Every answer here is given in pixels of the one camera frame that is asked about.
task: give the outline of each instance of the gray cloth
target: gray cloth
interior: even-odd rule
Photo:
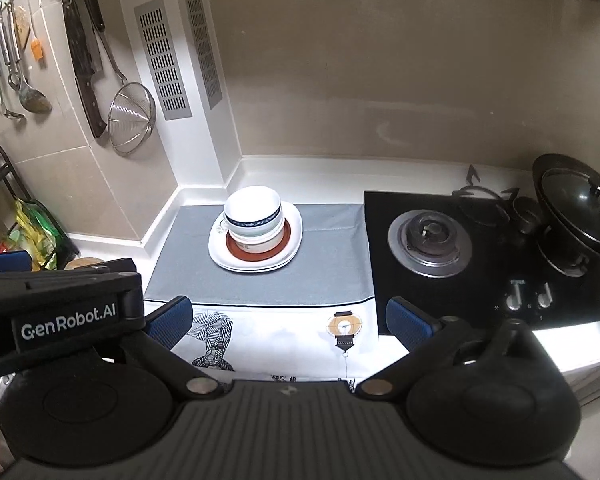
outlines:
[[[374,295],[362,204],[299,205],[304,233],[298,254],[279,270],[240,274],[208,253],[222,206],[184,206],[160,253],[145,298],[249,306],[339,306]]]

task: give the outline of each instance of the vent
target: vent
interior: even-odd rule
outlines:
[[[164,118],[170,121],[191,117],[163,0],[152,0],[134,10]]]
[[[202,81],[205,83],[206,98],[209,100],[209,108],[216,106],[222,99],[218,70],[214,61],[214,53],[211,51],[211,39],[206,27],[205,9],[202,0],[185,0],[191,32],[196,42],[198,62],[202,70]]]

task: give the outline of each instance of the blue rim pattern on bowl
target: blue rim pattern on bowl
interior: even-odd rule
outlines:
[[[232,218],[229,218],[226,213],[224,214],[224,217],[226,218],[226,221],[229,222],[229,224],[233,224],[238,227],[259,227],[261,225],[268,224],[276,216],[278,216],[280,214],[281,208],[282,208],[282,205],[279,205],[278,209],[276,209],[276,211],[274,213],[267,216],[266,218],[263,218],[262,220],[256,220],[255,222],[238,222],[237,220],[233,220]]]

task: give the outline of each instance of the pan lid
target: pan lid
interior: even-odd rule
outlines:
[[[541,178],[546,200],[572,227],[600,243],[600,178],[570,168],[552,168]]]

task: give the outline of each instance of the gas stove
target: gas stove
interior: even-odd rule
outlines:
[[[590,264],[579,277],[559,272],[542,255],[536,236],[502,220],[504,204],[365,191],[379,333],[389,333],[384,313],[394,296],[478,329],[509,317],[533,329],[600,320],[600,264]]]

